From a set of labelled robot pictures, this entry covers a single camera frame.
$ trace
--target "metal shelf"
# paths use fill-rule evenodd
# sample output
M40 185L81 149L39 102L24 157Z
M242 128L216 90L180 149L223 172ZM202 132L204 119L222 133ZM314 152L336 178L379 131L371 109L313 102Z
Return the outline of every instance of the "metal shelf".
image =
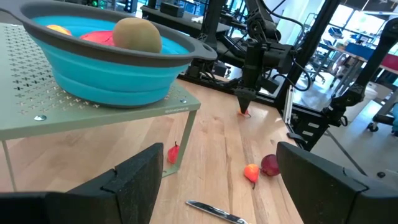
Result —
M178 83L172 84L164 100L151 105L134 109L107 108L62 90L55 83L51 66L40 47L22 26L0 23L0 52L0 141L14 189L5 140L191 111L181 141L181 156L164 176L180 167L200 102Z

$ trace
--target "light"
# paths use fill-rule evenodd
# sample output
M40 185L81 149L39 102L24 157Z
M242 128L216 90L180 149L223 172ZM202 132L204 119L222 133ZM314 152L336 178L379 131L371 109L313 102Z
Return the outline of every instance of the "light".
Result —
M380 16L398 16L397 12L379 12L379 11L362 11L368 15L380 15Z

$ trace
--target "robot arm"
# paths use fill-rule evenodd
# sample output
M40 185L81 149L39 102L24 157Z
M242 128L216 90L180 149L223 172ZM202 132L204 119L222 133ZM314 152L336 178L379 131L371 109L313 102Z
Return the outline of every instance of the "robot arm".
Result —
M245 0L248 8L248 33L260 43L279 42L280 32L263 0Z
M332 99L330 105L322 110L323 114L334 122L341 122L347 106L354 106L363 101L366 86L379 68L388 51L398 41L398 18L390 20L380 37L380 43L369 59L358 79L340 97Z

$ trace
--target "knife blade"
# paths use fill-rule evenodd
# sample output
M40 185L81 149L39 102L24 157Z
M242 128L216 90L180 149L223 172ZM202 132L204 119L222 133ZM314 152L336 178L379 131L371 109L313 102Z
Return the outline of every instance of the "knife blade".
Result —
M197 202L194 200L187 200L187 204L191 205L199 210L202 210L204 212L210 213L212 215L217 216L218 218L222 218L226 221L229 221L230 223L235 223L235 224L249 224L246 222L243 218L239 218L235 215L231 215L228 212L224 212L221 209L212 207L210 205L207 205L205 203Z

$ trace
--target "small red fruit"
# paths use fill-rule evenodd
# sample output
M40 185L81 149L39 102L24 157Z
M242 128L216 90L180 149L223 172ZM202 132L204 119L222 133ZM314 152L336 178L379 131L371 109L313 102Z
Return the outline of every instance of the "small red fruit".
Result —
M169 149L169 151L167 151L167 160L171 164L175 164L175 162L177 161L178 152L180 150L180 146L177 145L177 142L175 142L174 144L175 146L173 146L171 149Z
M246 110L245 113L242 113L241 110L238 110L238 114L241 116L244 116L245 118L251 118L251 115L249 114L249 110Z
M270 154L262 159L261 173L271 177L280 174L276 155Z
M114 47L113 31L94 31L80 37L83 40Z
M253 189L256 187L256 182L259 179L259 173L259 166L255 164L249 164L243 170L244 176L253 183Z

